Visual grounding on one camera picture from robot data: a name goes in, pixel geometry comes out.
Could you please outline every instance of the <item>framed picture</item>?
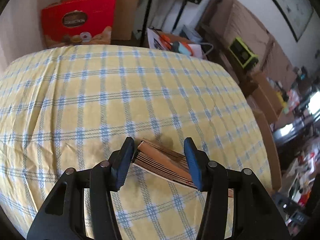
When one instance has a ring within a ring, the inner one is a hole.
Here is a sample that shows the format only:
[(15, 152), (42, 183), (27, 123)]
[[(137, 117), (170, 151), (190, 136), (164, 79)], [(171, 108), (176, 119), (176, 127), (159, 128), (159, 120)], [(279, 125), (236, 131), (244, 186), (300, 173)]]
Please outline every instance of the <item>framed picture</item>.
[(295, 40), (298, 42), (308, 26), (313, 13), (309, 0), (273, 0), (287, 21)]

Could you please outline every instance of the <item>blue gripper pad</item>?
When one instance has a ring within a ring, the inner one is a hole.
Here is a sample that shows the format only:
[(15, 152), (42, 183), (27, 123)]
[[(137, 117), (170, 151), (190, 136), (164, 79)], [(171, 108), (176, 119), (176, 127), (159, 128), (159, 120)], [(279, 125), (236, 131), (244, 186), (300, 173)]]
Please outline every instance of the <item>blue gripper pad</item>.
[(127, 137), (119, 151), (113, 152), (111, 162), (112, 190), (118, 191), (124, 185), (134, 152), (134, 140)]
[(199, 151), (191, 137), (184, 140), (183, 144), (184, 155), (186, 156), (189, 173), (193, 184), (199, 191), (209, 190), (209, 174), (207, 173), (206, 165), (209, 162), (207, 154)]

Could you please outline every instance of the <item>silver screw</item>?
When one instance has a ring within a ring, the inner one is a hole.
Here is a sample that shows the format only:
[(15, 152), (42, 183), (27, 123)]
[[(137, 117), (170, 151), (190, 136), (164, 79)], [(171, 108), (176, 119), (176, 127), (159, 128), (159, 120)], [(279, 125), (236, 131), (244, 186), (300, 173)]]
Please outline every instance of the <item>silver screw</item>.
[(108, 161), (102, 161), (101, 163), (100, 163), (100, 166), (102, 167), (102, 168), (106, 168), (106, 167), (108, 167), (110, 165), (110, 162), (108, 162)]
[(211, 168), (215, 168), (218, 166), (218, 164), (215, 162), (215, 161), (209, 161), (208, 162), (208, 165), (211, 167)]
[(72, 174), (74, 171), (75, 171), (74, 168), (67, 168), (67, 169), (66, 169), (66, 174), (70, 175), (70, 174)]
[(244, 174), (251, 175), (252, 171), (250, 169), (244, 169)]

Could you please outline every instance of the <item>black pole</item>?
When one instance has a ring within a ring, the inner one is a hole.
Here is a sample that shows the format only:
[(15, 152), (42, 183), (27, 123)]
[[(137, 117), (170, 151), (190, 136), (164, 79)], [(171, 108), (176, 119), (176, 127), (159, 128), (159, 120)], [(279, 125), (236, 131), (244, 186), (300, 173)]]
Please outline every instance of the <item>black pole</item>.
[(147, 23), (148, 23), (148, 17), (149, 17), (151, 4), (152, 4), (152, 0), (148, 0), (148, 5), (147, 5), (147, 9), (146, 9), (146, 14), (144, 16), (142, 33), (141, 33), (141, 38), (140, 38), (140, 47), (143, 47), (144, 39), (145, 39), (145, 36), (146, 36)]
[(186, 5), (187, 5), (187, 0), (183, 0), (182, 5), (181, 5), (181, 8), (180, 8), (180, 11), (179, 11), (179, 13), (178, 13), (178, 16), (177, 16), (177, 18), (176, 18), (176, 21), (175, 21), (175, 23), (174, 23), (174, 25), (173, 25), (173, 29), (172, 29), (171, 32), (173, 32), (173, 31), (176, 29), (176, 27), (177, 27), (177, 25), (178, 25), (178, 22), (179, 22), (179, 20), (180, 20), (181, 14), (182, 14), (182, 12), (183, 12), (183, 10), (184, 10), (184, 8), (185, 8)]

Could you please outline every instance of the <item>tablecloth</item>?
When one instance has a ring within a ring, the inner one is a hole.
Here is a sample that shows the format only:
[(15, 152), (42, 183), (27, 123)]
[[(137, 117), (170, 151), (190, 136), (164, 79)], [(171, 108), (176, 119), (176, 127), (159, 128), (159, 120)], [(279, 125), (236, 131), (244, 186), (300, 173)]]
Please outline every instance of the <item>tablecloth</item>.
[[(124, 139), (145, 137), (183, 154), (198, 149), (225, 167), (251, 168), (271, 189), (259, 128), (241, 90), (219, 65), (144, 48), (86, 45), (40, 51), (0, 81), (0, 205), (28, 229), (68, 167), (92, 168)], [(195, 239), (205, 194), (131, 165), (112, 194), (123, 239)], [(88, 191), (85, 224), (92, 235)], [(226, 236), (232, 228), (230, 200)]]

